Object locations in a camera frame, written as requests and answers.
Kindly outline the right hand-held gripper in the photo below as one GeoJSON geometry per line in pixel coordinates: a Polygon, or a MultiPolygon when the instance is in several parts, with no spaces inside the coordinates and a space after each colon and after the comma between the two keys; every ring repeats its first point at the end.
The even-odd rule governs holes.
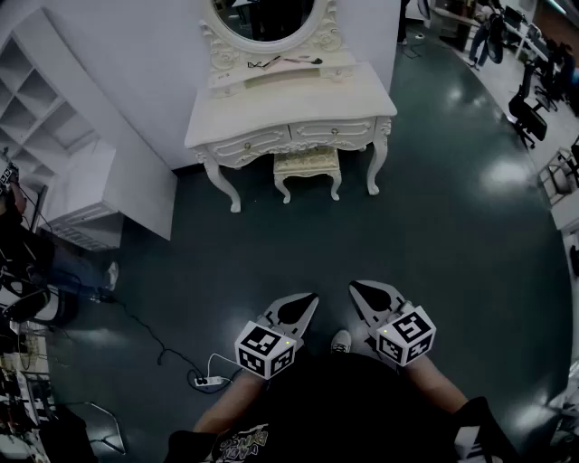
{"type": "Polygon", "coordinates": [[[394,286],[373,280],[354,280],[348,284],[348,290],[360,319],[368,327],[380,326],[376,329],[379,354],[405,367],[432,349],[436,335],[434,323],[421,306],[404,302],[394,286]],[[396,312],[382,326],[386,311],[396,312]]]}

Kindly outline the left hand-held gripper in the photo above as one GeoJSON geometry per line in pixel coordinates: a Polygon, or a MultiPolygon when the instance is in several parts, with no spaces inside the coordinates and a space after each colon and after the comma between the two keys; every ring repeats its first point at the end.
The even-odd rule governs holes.
{"type": "Polygon", "coordinates": [[[234,343],[236,363],[264,380],[294,363],[303,336],[319,303],[316,293],[298,293],[271,303],[260,320],[249,321],[234,343]]]}

